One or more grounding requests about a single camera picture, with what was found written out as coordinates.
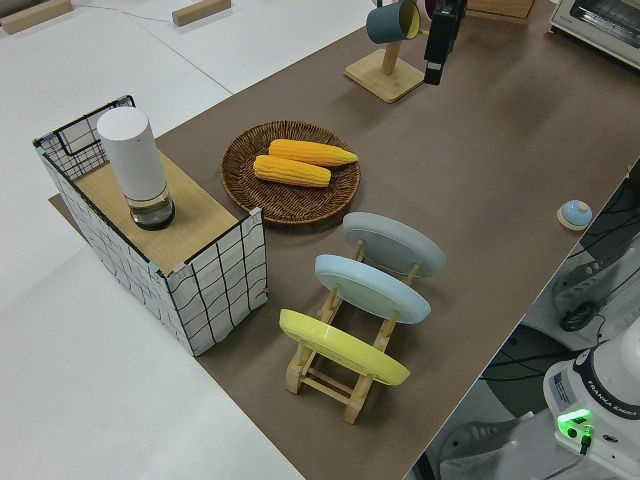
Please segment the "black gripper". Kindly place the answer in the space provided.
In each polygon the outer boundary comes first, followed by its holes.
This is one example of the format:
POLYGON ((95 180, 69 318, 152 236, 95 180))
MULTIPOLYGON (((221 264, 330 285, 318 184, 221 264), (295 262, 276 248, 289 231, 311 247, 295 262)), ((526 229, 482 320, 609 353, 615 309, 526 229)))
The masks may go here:
POLYGON ((424 83, 439 85, 451 44, 454 27, 466 14, 466 0, 437 0, 425 50, 424 83))

